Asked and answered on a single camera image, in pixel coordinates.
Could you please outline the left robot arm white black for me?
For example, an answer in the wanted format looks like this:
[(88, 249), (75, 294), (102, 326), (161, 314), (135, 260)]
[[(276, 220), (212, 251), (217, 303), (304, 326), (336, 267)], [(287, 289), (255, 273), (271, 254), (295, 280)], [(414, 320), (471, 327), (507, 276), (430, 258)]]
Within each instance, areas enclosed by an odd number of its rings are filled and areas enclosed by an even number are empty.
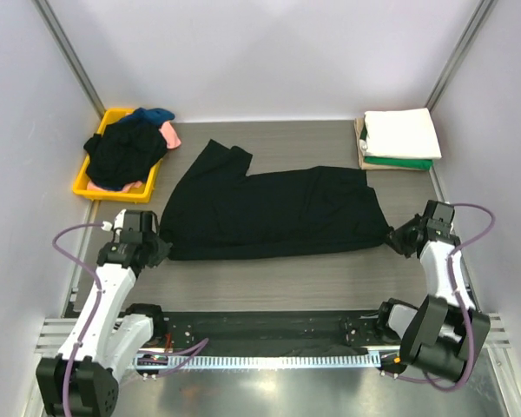
[(157, 215), (124, 209), (99, 226), (113, 236), (94, 267), (81, 266), (94, 280), (89, 296), (57, 353), (36, 367), (48, 416), (110, 416), (121, 379), (138, 351), (160, 346), (167, 336), (160, 306), (122, 308), (139, 274), (167, 258), (170, 246), (159, 236)]

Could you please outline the black t shirt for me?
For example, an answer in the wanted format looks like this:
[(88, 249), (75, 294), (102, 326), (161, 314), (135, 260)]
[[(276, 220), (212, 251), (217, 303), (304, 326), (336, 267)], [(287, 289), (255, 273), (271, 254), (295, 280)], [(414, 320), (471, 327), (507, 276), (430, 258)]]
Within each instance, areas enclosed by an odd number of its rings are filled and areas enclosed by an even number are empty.
[(160, 221), (172, 261), (252, 260), (374, 248), (391, 228), (359, 169), (250, 175), (246, 150), (208, 142)]

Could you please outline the yellow plastic bin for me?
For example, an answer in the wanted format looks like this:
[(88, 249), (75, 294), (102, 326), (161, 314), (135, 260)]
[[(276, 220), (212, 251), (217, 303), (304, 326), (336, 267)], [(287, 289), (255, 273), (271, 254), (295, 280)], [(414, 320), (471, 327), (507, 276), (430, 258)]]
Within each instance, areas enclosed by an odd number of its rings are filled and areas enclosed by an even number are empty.
[[(131, 114), (134, 110), (127, 108), (111, 108), (105, 111), (104, 116), (96, 130), (97, 134), (102, 134), (107, 125), (117, 122), (124, 116)], [(89, 165), (90, 158), (85, 156), (81, 168), (76, 175), (76, 179), (72, 185), (72, 192), (91, 201), (114, 201), (127, 203), (148, 203), (155, 188), (156, 178), (158, 176), (162, 160), (151, 168), (148, 174), (147, 181), (142, 183), (140, 187), (132, 187), (126, 192), (108, 191), (98, 189), (87, 189), (89, 177), (86, 174), (86, 169)]]

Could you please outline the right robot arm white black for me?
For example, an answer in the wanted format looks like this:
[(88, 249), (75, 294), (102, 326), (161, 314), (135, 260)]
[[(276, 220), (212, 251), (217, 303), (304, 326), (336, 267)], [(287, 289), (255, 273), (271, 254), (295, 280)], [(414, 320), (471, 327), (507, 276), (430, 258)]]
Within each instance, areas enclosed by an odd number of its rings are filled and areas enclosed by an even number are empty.
[(382, 361), (381, 375), (415, 382), (404, 374), (415, 367), (420, 384), (442, 392), (460, 389), (469, 380), (491, 329), (491, 319), (470, 297), (461, 271), (462, 250), (488, 234), (492, 217), (479, 234), (463, 242), (453, 232), (457, 204), (430, 200), (420, 215), (390, 231), (388, 245), (406, 258), (417, 256), (425, 272), (427, 295), (419, 307), (390, 299), (373, 323), (376, 337), (399, 351)]

